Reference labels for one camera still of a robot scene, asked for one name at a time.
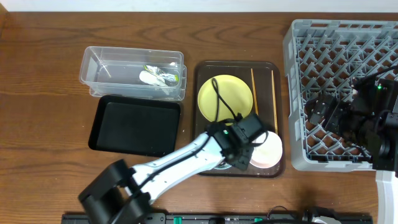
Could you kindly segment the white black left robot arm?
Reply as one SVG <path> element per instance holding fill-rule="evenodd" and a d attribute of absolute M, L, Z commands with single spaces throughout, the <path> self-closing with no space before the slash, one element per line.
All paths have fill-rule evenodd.
<path fill-rule="evenodd" d="M 152 162 L 128 167 L 116 161 L 78 196 L 91 223 L 140 223 L 166 191 L 227 158 L 227 150 L 243 152 L 258 137 L 235 124 L 202 133 L 189 145 Z"/>

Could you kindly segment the green snack wrapper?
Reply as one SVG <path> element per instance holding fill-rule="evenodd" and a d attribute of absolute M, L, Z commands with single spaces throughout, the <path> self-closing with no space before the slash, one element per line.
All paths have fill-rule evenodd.
<path fill-rule="evenodd" d="M 158 77 L 163 78 L 164 80 L 167 80 L 168 82 L 178 82 L 179 81 L 178 75 L 167 73 L 164 70 L 162 70 L 161 68 L 156 67 L 156 66 L 145 65 L 144 70 L 146 70 L 147 72 L 149 72 L 153 75 L 157 75 Z"/>

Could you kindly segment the blue bowl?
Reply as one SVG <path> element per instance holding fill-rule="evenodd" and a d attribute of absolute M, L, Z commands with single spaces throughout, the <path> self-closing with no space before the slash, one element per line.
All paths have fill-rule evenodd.
<path fill-rule="evenodd" d="M 220 163 L 219 165 L 217 165 L 216 167 L 215 167 L 215 169 L 216 170 L 226 170 L 226 169 L 229 169 L 229 168 L 231 168 L 232 167 L 232 165 L 230 165 L 230 164 L 228 164 L 228 163 L 225 163 L 225 162 L 222 162 L 222 163 Z"/>

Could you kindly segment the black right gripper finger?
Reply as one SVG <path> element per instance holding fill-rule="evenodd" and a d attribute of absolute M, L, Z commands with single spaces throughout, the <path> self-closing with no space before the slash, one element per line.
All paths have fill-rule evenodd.
<path fill-rule="evenodd" d="M 307 108 L 308 120 L 312 124 L 318 124 L 328 111 L 327 104 L 310 105 Z"/>
<path fill-rule="evenodd" d="M 333 101 L 333 95 L 329 93 L 315 93 L 305 104 L 306 111 L 312 111 L 316 107 L 328 107 Z"/>

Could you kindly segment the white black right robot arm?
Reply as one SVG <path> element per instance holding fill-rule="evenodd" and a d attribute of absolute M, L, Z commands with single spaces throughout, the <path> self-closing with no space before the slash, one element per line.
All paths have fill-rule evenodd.
<path fill-rule="evenodd" d="M 376 171 L 378 223 L 397 223 L 397 82 L 380 77 L 396 69 L 357 79 L 351 102 L 319 93 L 305 104 L 312 124 L 369 152 Z"/>

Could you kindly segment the pink bowl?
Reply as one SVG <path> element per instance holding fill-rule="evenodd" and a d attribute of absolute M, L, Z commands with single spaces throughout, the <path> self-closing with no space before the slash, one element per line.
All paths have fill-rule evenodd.
<path fill-rule="evenodd" d="M 253 150 L 250 164 L 261 169 L 271 168 L 282 158 L 283 146 L 281 138 L 272 131 L 268 131 L 253 143 L 259 144 Z"/>

